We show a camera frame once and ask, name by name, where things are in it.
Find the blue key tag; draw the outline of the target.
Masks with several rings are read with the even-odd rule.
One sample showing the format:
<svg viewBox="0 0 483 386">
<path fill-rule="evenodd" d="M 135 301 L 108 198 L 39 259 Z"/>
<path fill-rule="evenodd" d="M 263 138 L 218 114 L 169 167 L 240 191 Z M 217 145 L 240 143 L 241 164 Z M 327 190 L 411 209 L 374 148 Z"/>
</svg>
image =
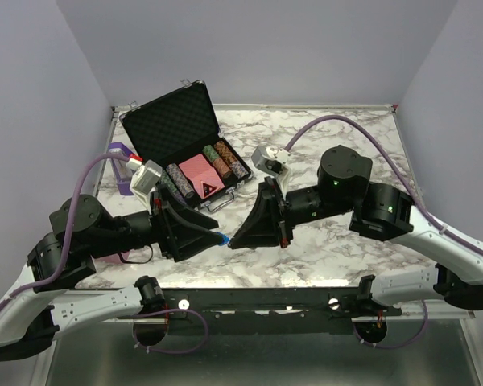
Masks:
<svg viewBox="0 0 483 386">
<path fill-rule="evenodd" d="M 227 245 L 229 243 L 227 235 L 221 232 L 217 232 L 217 235 L 221 238 L 221 242 L 218 244 L 219 246 Z"/>
</svg>

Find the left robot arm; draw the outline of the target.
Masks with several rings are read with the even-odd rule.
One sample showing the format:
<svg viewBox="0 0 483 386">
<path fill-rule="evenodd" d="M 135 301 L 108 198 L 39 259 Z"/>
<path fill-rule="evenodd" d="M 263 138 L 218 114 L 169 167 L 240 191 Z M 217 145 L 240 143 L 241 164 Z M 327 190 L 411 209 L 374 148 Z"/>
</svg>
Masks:
<svg viewBox="0 0 483 386">
<path fill-rule="evenodd" d="M 173 199 L 167 190 L 150 194 L 147 209 L 127 216 L 112 216 L 98 199 L 78 195 L 49 219 L 52 231 L 28 254 L 18 280 L 0 301 L 0 362 L 38 355 L 90 323 L 167 313 L 163 290 L 148 276 L 110 295 L 54 305 L 95 274 L 96 259 L 158 245 L 165 257 L 179 262 L 229 241 L 217 232 L 214 219 Z"/>
</svg>

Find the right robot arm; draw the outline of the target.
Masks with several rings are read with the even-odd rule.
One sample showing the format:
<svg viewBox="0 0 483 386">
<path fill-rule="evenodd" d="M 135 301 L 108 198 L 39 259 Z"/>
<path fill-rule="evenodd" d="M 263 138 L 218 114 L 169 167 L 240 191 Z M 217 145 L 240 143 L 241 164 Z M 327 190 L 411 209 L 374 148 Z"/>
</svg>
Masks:
<svg viewBox="0 0 483 386">
<path fill-rule="evenodd" d="M 347 298 L 330 304 L 340 312 L 371 315 L 402 302 L 440 299 L 463 310 L 483 310 L 483 242 L 440 223 L 407 193 L 370 180 L 372 161 L 345 146 L 326 150 L 317 183 L 290 191 L 290 153 L 259 146 L 254 166 L 268 175 L 229 247 L 286 248 L 296 226 L 349 213 L 349 230 L 422 254 L 433 264 L 403 273 L 362 277 Z"/>
</svg>

